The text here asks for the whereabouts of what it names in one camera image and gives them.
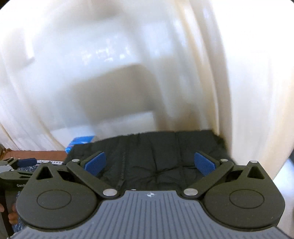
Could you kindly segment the person's left hand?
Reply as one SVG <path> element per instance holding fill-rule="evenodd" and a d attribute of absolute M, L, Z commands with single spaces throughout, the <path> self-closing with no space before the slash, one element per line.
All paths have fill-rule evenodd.
<path fill-rule="evenodd" d="M 10 222 L 11 225 L 15 225 L 18 223 L 18 214 L 17 214 L 17 211 L 16 211 L 16 206 L 15 204 L 12 205 L 12 212 L 9 213 L 8 215 L 8 220 Z M 2 204 L 0 204 L 0 212 L 3 213 L 4 212 L 4 207 Z"/>

